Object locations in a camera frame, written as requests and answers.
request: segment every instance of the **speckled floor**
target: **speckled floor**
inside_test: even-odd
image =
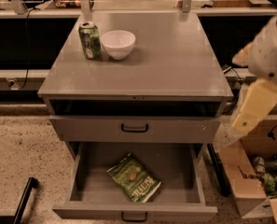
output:
[[[226,132],[227,118],[214,141],[215,149],[230,142]],[[48,121],[44,105],[0,106],[0,215],[14,215],[29,177],[39,181],[33,190],[22,223],[82,224],[119,223],[119,221],[62,220],[52,205],[64,203],[70,189],[73,160]],[[200,164],[206,204],[217,206],[217,215],[208,223],[274,223],[272,218],[241,219],[233,197],[220,195],[219,187],[205,153]]]

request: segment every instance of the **open drawer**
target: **open drawer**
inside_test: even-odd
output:
[[[106,172],[129,153],[162,184],[147,203],[132,203]],[[207,221],[192,144],[80,143],[68,201],[54,205],[61,218]]]

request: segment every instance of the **black cable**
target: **black cable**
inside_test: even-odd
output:
[[[271,130],[268,132],[268,137],[272,138],[273,140],[276,139],[275,134],[273,132],[276,128],[277,128],[277,124],[274,127],[272,127]]]
[[[29,35],[29,30],[28,30],[28,18],[29,18],[30,13],[31,13],[33,10],[39,10],[39,9],[33,7],[32,9],[30,9],[30,10],[28,11],[27,16],[26,16],[25,28],[26,28],[27,42],[28,42],[27,69],[26,69],[26,75],[25,75],[24,83],[23,83],[23,85],[19,88],[19,90],[22,90],[22,89],[26,86],[27,79],[28,79],[29,66],[30,66],[30,52],[31,52],[31,39],[30,39],[30,35]]]
[[[233,71],[236,74],[239,84],[242,85],[242,79],[239,76],[239,73],[237,73],[237,71],[233,68],[231,68],[230,71]],[[240,97],[240,92],[236,95],[232,107],[228,111],[224,111],[222,113],[222,115],[226,115],[226,114],[230,113],[235,108],[235,106],[237,105],[237,103],[239,101],[239,97]]]

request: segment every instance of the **drawer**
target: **drawer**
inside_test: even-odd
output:
[[[51,116],[60,139],[78,142],[210,143],[218,119]]]
[[[147,203],[129,201],[106,172],[128,153],[161,180]],[[207,221],[217,209],[205,205],[197,167],[193,145],[81,143],[68,201],[53,210],[61,218]]]

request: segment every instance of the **cabinet top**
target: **cabinet top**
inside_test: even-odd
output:
[[[92,12],[99,34],[135,34],[124,60],[85,58],[78,34],[80,16],[39,90],[43,98],[87,96],[207,97],[228,99],[231,90],[195,13]]]

